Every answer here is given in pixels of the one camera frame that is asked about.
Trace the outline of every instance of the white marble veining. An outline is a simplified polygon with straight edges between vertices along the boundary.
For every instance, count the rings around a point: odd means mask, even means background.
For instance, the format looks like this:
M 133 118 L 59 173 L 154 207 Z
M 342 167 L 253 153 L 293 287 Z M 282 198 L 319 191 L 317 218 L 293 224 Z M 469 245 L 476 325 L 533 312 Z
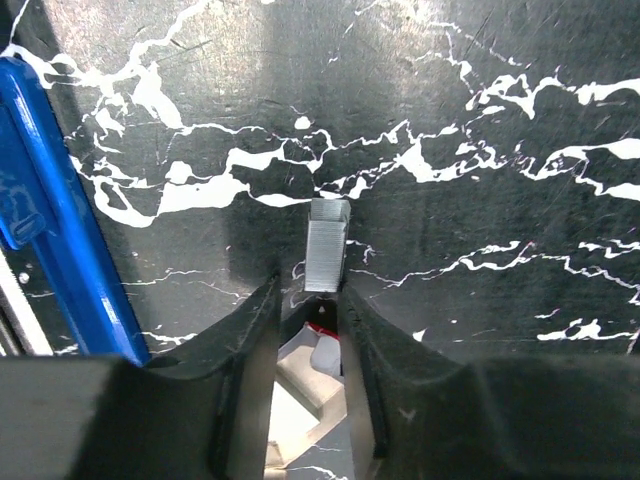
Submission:
M 349 480 L 347 477 L 338 477 L 335 473 L 333 473 L 333 471 L 329 470 L 328 468 L 316 467 L 313 465 L 309 467 L 290 468 L 287 471 L 296 472 L 299 470 L 313 470 L 322 474 L 322 477 L 320 478 L 326 478 L 328 480 Z
M 74 343 L 72 345 L 69 345 L 68 347 L 61 348 L 59 350 L 54 350 L 53 353 L 56 355 L 77 355 L 78 344 Z
M 433 35 L 442 36 L 447 46 L 442 50 L 429 50 L 413 58 L 416 62 L 424 62 L 429 59 L 442 61 L 450 68 L 454 69 L 456 76 L 469 91 L 469 98 L 466 101 L 465 110 L 476 112 L 472 120 L 457 123 L 447 122 L 434 131 L 416 132 L 408 119 L 402 119 L 391 125 L 388 131 L 379 132 L 372 137 L 358 137 L 346 143 L 338 143 L 334 140 L 332 132 L 325 128 L 314 126 L 313 111 L 305 110 L 299 112 L 295 107 L 291 107 L 298 118 L 291 125 L 292 130 L 299 133 L 294 137 L 282 137 L 271 132 L 269 128 L 260 125 L 245 125 L 239 129 L 232 129 L 218 122 L 207 122 L 200 124 L 185 124 L 183 114 L 180 111 L 180 103 L 175 98 L 170 98 L 163 91 L 162 68 L 157 59 L 154 59 L 154 49 L 168 46 L 174 36 L 180 32 L 189 21 L 201 15 L 205 8 L 213 0 L 198 0 L 179 12 L 173 23 L 168 27 L 164 36 L 145 40 L 143 42 L 133 42 L 129 54 L 123 60 L 121 68 L 112 72 L 101 72 L 97 67 L 90 66 L 82 68 L 68 54 L 62 52 L 51 59 L 42 59 L 28 51 L 25 47 L 14 42 L 15 32 L 18 25 L 29 6 L 30 0 L 25 0 L 19 14 L 17 15 L 10 34 L 10 42 L 2 52 L 3 56 L 19 54 L 25 61 L 29 62 L 38 74 L 42 85 L 51 89 L 61 80 L 51 80 L 51 77 L 66 77 L 64 83 L 77 87 L 91 89 L 99 92 L 99 100 L 93 110 L 86 113 L 83 122 L 89 118 L 95 120 L 100 127 L 100 132 L 96 132 L 93 140 L 94 146 L 104 155 L 94 165 L 93 173 L 86 173 L 82 170 L 82 163 L 79 159 L 72 157 L 73 164 L 78 173 L 84 176 L 93 184 L 94 191 L 88 192 L 93 195 L 93 202 L 96 207 L 113 221 L 134 227 L 146 228 L 160 215 L 173 215 L 198 208 L 226 208 L 231 205 L 236 196 L 240 193 L 247 193 L 256 202 L 273 208 L 287 208 L 291 205 L 305 203 L 309 198 L 293 198 L 281 193 L 255 195 L 252 193 L 253 185 L 235 178 L 232 172 L 234 166 L 244 167 L 255 172 L 265 171 L 274 162 L 285 162 L 305 166 L 310 174 L 320 169 L 325 161 L 328 152 L 347 150 L 354 145 L 387 145 L 394 146 L 395 152 L 390 156 L 381 157 L 377 166 L 369 167 L 358 171 L 355 174 L 334 178 L 320 185 L 315 185 L 315 193 L 325 198 L 351 198 L 359 199 L 366 195 L 368 191 L 375 190 L 376 183 L 387 175 L 404 170 L 413 176 L 416 184 L 428 184 L 437 182 L 456 182 L 463 177 L 469 176 L 475 182 L 482 181 L 480 173 L 482 170 L 499 170 L 509 166 L 523 178 L 532 182 L 544 182 L 545 180 L 565 175 L 569 181 L 578 185 L 584 185 L 590 189 L 595 197 L 609 196 L 625 201 L 640 201 L 640 185 L 631 182 L 618 184 L 605 184 L 588 175 L 588 165 L 590 163 L 589 152 L 594 150 L 607 151 L 613 157 L 624 161 L 635 163 L 640 159 L 640 139 L 621 138 L 608 143 L 594 143 L 587 145 L 567 144 L 562 148 L 552 152 L 546 158 L 535 158 L 531 155 L 524 155 L 521 152 L 522 142 L 518 143 L 512 152 L 508 154 L 499 153 L 498 148 L 486 139 L 479 138 L 474 131 L 474 122 L 481 118 L 500 119 L 507 111 L 505 105 L 520 109 L 528 119 L 537 118 L 537 99 L 539 94 L 548 89 L 557 89 L 573 95 L 582 106 L 589 106 L 593 102 L 604 102 L 613 94 L 620 91 L 627 91 L 640 95 L 640 78 L 620 79 L 607 84 L 600 84 L 591 81 L 586 84 L 572 85 L 562 79 L 562 68 L 558 66 L 553 72 L 537 81 L 529 78 L 528 68 L 531 63 L 524 59 L 514 59 L 512 56 L 504 55 L 498 51 L 495 45 L 484 45 L 469 32 L 464 31 L 460 26 L 452 22 L 445 22 L 434 17 L 425 5 L 413 5 L 412 2 L 404 0 L 379 1 L 375 0 L 359 10 L 353 12 L 353 17 L 345 29 L 342 38 L 352 34 L 358 28 L 358 22 L 376 9 L 386 9 L 390 6 L 398 6 L 406 10 L 407 18 L 428 29 Z M 273 8 L 272 4 L 277 4 L 275 0 L 261 0 L 264 8 Z M 509 73 L 500 73 L 493 78 L 481 78 L 478 69 L 474 68 L 472 60 L 457 58 L 454 54 L 455 38 L 461 37 L 471 42 L 475 47 L 487 52 L 492 58 L 497 59 L 509 69 Z M 327 62 L 327 68 L 333 68 L 336 62 L 340 61 L 340 46 L 331 53 Z M 67 74 L 61 76 L 56 66 L 65 66 Z M 519 94 L 509 93 L 512 87 L 518 87 Z M 125 126 L 122 117 L 130 107 L 137 105 L 143 107 L 147 112 L 150 121 L 160 122 L 167 130 L 173 132 L 173 140 L 178 137 L 188 137 L 193 132 L 202 129 L 217 130 L 231 135 L 237 135 L 244 131 L 259 131 L 271 135 L 274 139 L 275 148 L 271 151 L 253 153 L 242 148 L 231 148 L 226 152 L 225 169 L 222 173 L 211 174 L 209 176 L 196 176 L 191 167 L 183 161 L 174 161 L 168 165 L 164 182 L 152 185 L 144 177 L 134 176 L 126 172 L 125 167 L 118 167 L 110 161 L 114 156 L 126 155 L 123 150 L 117 148 L 118 140 L 124 139 L 128 135 L 131 126 Z M 67 135 L 67 139 L 72 139 L 79 128 Z M 406 142 L 399 142 L 399 135 L 408 139 Z M 434 163 L 425 158 L 423 146 L 439 137 L 447 136 L 459 141 L 455 156 L 449 159 L 449 164 L 444 167 L 436 167 Z M 109 139 L 112 146 L 104 144 Z M 314 140 L 322 140 L 325 145 L 321 152 L 316 152 L 308 145 Z M 172 142 L 167 147 L 167 154 L 171 149 Z M 309 160 L 293 160 L 287 158 L 285 147 L 295 145 L 311 153 Z M 350 181 L 353 186 L 345 190 L 346 182 Z M 108 186 L 119 198 L 123 207 L 110 205 L 109 197 L 104 192 L 103 186 Z M 158 202 L 155 214 L 145 214 L 134 207 L 131 203 L 128 192 L 138 190 L 145 192 L 151 189 L 160 189 L 161 197 Z M 385 289 L 401 287 L 412 277 L 423 280 L 445 275 L 457 268 L 466 268 L 470 271 L 489 269 L 501 271 L 512 268 L 519 268 L 531 262 L 556 262 L 569 275 L 579 275 L 586 278 L 603 278 L 614 282 L 623 289 L 630 291 L 628 303 L 640 305 L 640 284 L 625 280 L 620 276 L 611 273 L 601 264 L 594 263 L 588 267 L 573 266 L 571 254 L 557 255 L 545 254 L 535 251 L 531 242 L 527 243 L 522 239 L 511 241 L 500 240 L 486 246 L 478 246 L 475 250 L 461 255 L 456 260 L 443 265 L 434 265 L 425 271 L 406 272 L 400 278 L 387 278 L 376 273 L 370 263 L 376 255 L 373 245 L 361 243 L 357 240 L 350 240 L 351 249 L 363 248 L 362 263 L 366 268 L 354 268 L 350 274 L 372 276 L 384 285 Z M 594 239 L 578 239 L 578 250 L 586 250 L 592 254 L 601 253 L 602 260 L 611 260 L 621 255 L 632 255 L 640 250 L 638 242 L 625 243 L 622 240 L 611 238 L 596 242 Z M 492 254 L 502 254 L 498 260 L 491 259 Z M 296 265 L 292 271 L 292 279 L 299 280 L 304 275 Z M 156 285 L 173 275 L 187 275 L 190 272 L 172 271 L 165 277 L 152 279 L 149 281 L 129 282 L 127 285 Z M 209 288 L 220 290 L 221 293 L 228 294 L 238 300 L 244 298 L 242 292 L 228 292 L 216 287 L 214 282 L 205 279 L 194 280 Z M 297 305 L 300 299 L 291 298 L 291 305 Z M 550 314 L 536 316 L 539 319 L 549 318 L 559 311 L 560 307 Z M 600 335 L 599 325 L 596 323 L 582 325 L 575 323 L 571 326 L 578 326 L 580 333 L 567 337 L 562 332 L 566 330 L 551 332 L 539 335 L 540 341 L 565 340 L 565 339 L 595 339 L 606 340 L 619 337 L 629 337 L 635 341 L 634 333 L 621 332 L 613 335 Z M 414 338 L 422 338 L 422 332 L 416 332 Z
M 148 337 L 153 338 L 154 340 L 160 342 L 160 345 L 168 346 L 168 348 L 164 350 L 151 352 L 153 354 L 159 354 L 159 353 L 168 352 L 169 350 L 173 350 L 174 347 L 177 347 L 178 345 L 182 345 L 184 342 L 191 340 L 193 337 L 197 335 L 197 333 L 189 333 L 187 335 L 179 335 L 174 337 L 170 337 L 167 335 L 159 335 L 153 332 L 142 332 L 142 335 L 146 335 Z

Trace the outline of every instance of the blue plastic part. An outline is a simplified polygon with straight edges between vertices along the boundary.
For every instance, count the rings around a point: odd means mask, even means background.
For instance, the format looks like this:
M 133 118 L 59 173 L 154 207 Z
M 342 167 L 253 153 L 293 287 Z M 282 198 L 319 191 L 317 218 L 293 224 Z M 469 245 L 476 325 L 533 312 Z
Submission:
M 142 365 L 149 352 L 44 90 L 21 60 L 0 58 L 0 231 L 31 243 L 87 354 Z

